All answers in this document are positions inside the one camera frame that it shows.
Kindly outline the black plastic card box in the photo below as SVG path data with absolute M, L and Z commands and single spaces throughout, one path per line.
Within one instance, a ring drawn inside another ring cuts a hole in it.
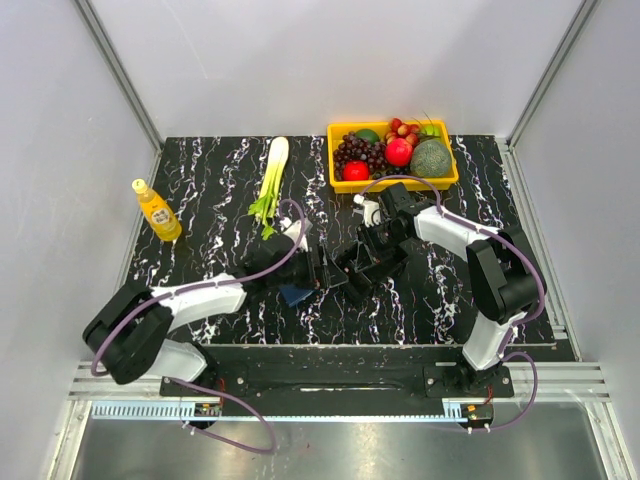
M 388 278 L 400 275 L 408 257 L 400 246 L 379 251 L 365 242 L 357 242 L 336 258 L 337 266 L 348 277 L 340 290 L 353 305 L 358 305 L 371 297 Z

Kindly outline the blue leather card holder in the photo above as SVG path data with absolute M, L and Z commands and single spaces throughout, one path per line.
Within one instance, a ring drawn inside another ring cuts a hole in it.
M 314 289 L 300 288 L 294 285 L 283 285 L 279 292 L 289 307 L 294 307 L 315 293 Z

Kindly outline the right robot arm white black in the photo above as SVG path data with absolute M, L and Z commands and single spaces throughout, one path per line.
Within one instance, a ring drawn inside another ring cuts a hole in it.
M 499 230 L 456 215 L 439 193 L 418 202 L 402 182 L 382 190 L 377 201 L 361 192 L 354 204 L 363 215 L 360 244 L 373 265 L 408 239 L 433 243 L 466 262 L 478 314 L 443 383 L 469 396 L 480 394 L 496 376 L 518 327 L 545 308 L 545 280 L 526 234 L 518 226 Z

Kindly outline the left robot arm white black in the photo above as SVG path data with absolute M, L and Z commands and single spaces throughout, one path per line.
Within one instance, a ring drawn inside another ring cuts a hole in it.
M 94 354 L 91 372 L 130 384 L 142 376 L 173 377 L 193 394 L 213 390 L 214 360 L 193 342 L 169 334 L 191 322 L 238 312 L 270 288 L 321 290 L 345 284 L 345 270 L 323 246 L 308 246 L 277 234 L 253 248 L 240 264 L 215 277 L 173 287 L 123 284 L 85 328 L 82 338 Z

